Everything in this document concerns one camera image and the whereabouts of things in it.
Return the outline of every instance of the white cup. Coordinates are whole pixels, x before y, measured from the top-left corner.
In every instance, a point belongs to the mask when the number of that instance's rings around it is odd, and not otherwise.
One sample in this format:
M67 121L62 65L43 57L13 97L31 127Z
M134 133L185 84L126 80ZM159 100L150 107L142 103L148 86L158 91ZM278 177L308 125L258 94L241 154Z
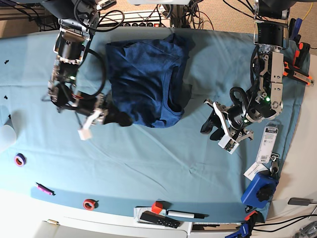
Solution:
M0 127L0 153L16 142L16 133L9 125Z

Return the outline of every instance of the navy blue shirt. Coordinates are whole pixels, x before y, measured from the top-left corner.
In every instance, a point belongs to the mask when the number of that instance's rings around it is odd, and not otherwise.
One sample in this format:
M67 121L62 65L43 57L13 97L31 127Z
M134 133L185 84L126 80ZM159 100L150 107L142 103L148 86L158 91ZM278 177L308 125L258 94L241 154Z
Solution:
M181 119L184 110L178 99L188 59L187 42L172 34L163 40L106 45L113 102L135 124L165 128Z

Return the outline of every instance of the white label tag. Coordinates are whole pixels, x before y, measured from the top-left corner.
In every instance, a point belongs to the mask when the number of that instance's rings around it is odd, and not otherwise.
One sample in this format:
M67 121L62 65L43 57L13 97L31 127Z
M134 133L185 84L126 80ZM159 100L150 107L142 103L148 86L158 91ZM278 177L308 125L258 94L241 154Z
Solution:
M258 172L265 171L265 170L268 170L268 169L263 164L258 164L257 162L254 162L254 164L252 164L251 167L249 167L249 169L243 175L252 181L254 176Z
M256 162L266 164L271 158L273 147L277 138L278 128L266 126L262 136Z

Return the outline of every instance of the pink marker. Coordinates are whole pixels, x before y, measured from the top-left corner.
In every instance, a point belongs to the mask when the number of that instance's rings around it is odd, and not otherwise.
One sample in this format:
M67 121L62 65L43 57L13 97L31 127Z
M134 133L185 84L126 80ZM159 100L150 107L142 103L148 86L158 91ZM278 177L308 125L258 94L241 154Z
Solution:
M48 195L51 195L51 196L55 196L54 191L48 189L47 187L44 187L43 185L41 185L41 184L39 184L39 183L37 183L37 182L35 183L35 186L36 186L39 190L41 190L42 192L47 193Z

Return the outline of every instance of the purple tape roll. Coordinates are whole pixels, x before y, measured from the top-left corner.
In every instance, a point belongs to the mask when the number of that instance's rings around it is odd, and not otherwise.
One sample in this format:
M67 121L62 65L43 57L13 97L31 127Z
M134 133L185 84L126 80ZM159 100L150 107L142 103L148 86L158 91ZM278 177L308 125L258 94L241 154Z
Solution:
M24 155L19 153L14 157L14 162L17 166L22 167L26 164L26 159Z

